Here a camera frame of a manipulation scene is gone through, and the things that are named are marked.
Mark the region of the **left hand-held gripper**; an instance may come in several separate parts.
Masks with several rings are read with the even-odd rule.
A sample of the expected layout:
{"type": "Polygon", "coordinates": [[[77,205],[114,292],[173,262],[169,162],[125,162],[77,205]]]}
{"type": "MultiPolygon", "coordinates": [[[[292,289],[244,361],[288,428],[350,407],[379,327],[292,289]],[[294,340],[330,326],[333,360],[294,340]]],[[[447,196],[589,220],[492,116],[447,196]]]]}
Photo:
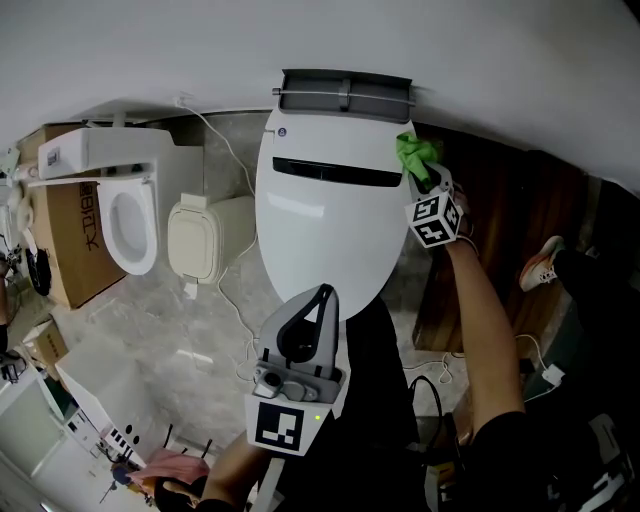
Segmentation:
{"type": "Polygon", "coordinates": [[[329,284],[285,302],[263,324],[254,388],[245,396],[250,444],[303,456],[346,375],[336,366],[339,299],[329,284]]]}

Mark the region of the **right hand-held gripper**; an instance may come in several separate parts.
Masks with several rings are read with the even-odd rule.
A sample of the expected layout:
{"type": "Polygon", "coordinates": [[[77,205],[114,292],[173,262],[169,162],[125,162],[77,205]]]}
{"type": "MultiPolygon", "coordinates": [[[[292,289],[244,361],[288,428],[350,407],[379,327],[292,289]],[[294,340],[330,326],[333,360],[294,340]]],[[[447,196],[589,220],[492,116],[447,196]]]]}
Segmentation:
{"type": "Polygon", "coordinates": [[[413,203],[405,207],[405,214],[410,231],[425,249],[454,241],[463,215],[449,191],[453,188],[450,171],[432,162],[431,174],[436,187],[429,192],[413,173],[407,173],[413,203]]]}

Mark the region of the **green cloth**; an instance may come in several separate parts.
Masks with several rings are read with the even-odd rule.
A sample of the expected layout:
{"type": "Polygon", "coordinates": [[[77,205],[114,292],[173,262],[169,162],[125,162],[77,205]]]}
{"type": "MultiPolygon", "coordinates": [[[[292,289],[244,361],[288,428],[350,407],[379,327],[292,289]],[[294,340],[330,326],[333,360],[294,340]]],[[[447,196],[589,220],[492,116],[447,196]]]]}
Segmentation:
{"type": "Polygon", "coordinates": [[[434,183],[427,166],[429,163],[442,161],[442,144],[438,141],[420,139],[415,133],[407,131],[396,136],[395,151],[403,169],[411,174],[426,192],[431,191],[434,183]]]}

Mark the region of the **person's right forearm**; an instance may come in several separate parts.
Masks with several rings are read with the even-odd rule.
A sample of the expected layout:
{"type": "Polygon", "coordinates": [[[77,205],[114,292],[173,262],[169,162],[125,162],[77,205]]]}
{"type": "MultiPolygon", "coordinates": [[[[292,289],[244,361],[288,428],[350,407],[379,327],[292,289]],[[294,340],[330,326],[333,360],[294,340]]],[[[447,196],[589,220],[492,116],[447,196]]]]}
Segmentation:
{"type": "Polygon", "coordinates": [[[498,416],[524,411],[515,336],[471,243],[458,239],[446,251],[454,270],[473,431],[478,433],[498,416]]]}

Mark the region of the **person's left forearm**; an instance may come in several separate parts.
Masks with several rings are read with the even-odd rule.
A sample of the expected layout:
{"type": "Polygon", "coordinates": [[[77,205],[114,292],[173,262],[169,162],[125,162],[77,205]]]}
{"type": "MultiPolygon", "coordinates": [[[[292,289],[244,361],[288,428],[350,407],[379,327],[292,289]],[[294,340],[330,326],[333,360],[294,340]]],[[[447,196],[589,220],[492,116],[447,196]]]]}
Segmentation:
{"type": "Polygon", "coordinates": [[[244,512],[254,485],[265,475],[271,456],[240,434],[216,459],[197,512],[244,512]]]}

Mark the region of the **white smart toilet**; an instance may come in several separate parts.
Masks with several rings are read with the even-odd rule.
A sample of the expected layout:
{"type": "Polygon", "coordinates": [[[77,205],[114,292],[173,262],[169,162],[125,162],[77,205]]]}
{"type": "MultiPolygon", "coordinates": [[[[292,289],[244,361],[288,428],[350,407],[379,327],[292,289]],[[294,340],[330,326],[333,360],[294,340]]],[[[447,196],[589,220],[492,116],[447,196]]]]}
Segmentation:
{"type": "Polygon", "coordinates": [[[288,159],[395,171],[407,176],[396,156],[395,139],[410,127],[409,124],[285,114],[274,110],[267,120],[259,155],[267,151],[288,159]]]}

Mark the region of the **white open toilet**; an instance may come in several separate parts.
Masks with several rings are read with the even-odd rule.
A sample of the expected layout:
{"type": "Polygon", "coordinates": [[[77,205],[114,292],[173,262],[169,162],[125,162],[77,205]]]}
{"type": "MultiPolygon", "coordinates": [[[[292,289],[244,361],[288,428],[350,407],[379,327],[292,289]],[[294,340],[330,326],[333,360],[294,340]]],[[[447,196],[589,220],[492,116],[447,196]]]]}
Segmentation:
{"type": "Polygon", "coordinates": [[[83,127],[41,145],[38,172],[32,187],[95,184],[106,248],[125,272],[144,275],[166,248],[173,206],[204,191],[204,150],[166,130],[83,127]]]}

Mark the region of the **person's right hand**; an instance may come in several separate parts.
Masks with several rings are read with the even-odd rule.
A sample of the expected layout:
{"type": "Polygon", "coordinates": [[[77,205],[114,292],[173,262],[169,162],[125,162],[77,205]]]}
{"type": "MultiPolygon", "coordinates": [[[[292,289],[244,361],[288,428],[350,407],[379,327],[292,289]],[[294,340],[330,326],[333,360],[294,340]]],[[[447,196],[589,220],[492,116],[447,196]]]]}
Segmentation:
{"type": "Polygon", "coordinates": [[[474,225],[470,216],[471,211],[468,204],[467,196],[464,193],[462,186],[458,183],[453,184],[453,200],[458,209],[461,211],[461,220],[458,234],[471,237],[474,232],[474,225]]]}

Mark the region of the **wooden platform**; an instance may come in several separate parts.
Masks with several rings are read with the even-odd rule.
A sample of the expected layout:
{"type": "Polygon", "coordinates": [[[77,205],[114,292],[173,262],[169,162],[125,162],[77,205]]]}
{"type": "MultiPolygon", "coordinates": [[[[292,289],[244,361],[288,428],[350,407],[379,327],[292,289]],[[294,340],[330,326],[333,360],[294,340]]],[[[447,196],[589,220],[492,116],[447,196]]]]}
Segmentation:
{"type": "Polygon", "coordinates": [[[552,235],[580,250],[590,244],[599,180],[542,151],[426,124],[416,131],[443,144],[443,164],[468,199],[479,261],[515,334],[535,335],[548,348],[568,310],[568,295],[559,284],[523,292],[519,276],[552,235]]]}

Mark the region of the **person's black clothed body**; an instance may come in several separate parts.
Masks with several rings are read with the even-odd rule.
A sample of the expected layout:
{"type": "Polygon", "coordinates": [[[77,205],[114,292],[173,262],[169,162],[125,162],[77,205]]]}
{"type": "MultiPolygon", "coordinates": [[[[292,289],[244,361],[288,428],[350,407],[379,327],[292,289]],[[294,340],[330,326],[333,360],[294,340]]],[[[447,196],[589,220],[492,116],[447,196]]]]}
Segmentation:
{"type": "MultiPolygon", "coordinates": [[[[408,445],[419,439],[388,308],[375,298],[346,322],[351,376],[338,418],[278,482],[277,512],[429,512],[408,445]]],[[[538,512],[546,500],[533,426],[522,412],[483,425],[468,448],[463,512],[538,512]]]]}

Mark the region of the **beige trash bin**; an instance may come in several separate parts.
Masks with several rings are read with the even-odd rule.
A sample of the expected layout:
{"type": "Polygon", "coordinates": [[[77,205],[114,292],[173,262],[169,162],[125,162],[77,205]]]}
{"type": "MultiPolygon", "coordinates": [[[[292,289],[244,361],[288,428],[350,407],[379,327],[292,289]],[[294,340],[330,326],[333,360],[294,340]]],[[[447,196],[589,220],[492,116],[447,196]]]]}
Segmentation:
{"type": "Polygon", "coordinates": [[[256,237],[251,196],[211,202],[183,193],[168,219],[168,257],[180,277],[197,284],[218,281],[256,237]]]}

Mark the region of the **white cabinet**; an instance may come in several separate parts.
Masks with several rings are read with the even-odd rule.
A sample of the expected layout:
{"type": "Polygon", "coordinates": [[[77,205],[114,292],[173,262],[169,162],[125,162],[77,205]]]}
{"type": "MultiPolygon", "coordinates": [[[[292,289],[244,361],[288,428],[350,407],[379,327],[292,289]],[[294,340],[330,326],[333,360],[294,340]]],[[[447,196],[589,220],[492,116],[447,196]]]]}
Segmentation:
{"type": "Polygon", "coordinates": [[[82,412],[112,448],[144,467],[163,446],[169,424],[140,374],[119,348],[85,340],[56,363],[82,412]]]}

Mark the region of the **large cardboard box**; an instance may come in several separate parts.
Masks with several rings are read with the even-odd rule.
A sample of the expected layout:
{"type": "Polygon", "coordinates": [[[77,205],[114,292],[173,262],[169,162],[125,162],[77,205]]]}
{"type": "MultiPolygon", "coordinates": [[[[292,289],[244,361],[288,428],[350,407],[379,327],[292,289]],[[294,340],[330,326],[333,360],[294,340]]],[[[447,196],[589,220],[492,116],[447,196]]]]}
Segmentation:
{"type": "Polygon", "coordinates": [[[101,225],[97,184],[72,183],[30,187],[39,179],[39,147],[77,124],[45,125],[18,143],[24,198],[33,210],[29,232],[35,246],[44,249],[51,268],[47,296],[57,304],[77,309],[126,276],[109,254],[101,225]]]}

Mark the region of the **small cardboard box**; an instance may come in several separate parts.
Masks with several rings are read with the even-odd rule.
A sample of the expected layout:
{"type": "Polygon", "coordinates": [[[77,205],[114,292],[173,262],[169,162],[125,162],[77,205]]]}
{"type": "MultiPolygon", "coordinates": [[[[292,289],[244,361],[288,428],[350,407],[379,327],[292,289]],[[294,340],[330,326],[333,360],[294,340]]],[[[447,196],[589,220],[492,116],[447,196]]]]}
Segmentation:
{"type": "Polygon", "coordinates": [[[60,380],[56,363],[67,353],[66,343],[53,319],[33,327],[22,342],[30,362],[47,375],[60,380]]]}

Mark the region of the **black pouch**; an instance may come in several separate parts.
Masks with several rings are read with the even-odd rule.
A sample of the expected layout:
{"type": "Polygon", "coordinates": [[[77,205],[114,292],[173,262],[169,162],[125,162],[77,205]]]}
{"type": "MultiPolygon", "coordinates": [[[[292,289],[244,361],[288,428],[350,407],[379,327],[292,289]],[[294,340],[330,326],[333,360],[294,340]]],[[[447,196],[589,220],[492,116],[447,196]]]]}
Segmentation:
{"type": "Polygon", "coordinates": [[[41,296],[47,297],[51,290],[51,268],[49,257],[44,249],[38,248],[33,253],[29,248],[25,249],[25,258],[29,279],[34,290],[41,296]]]}

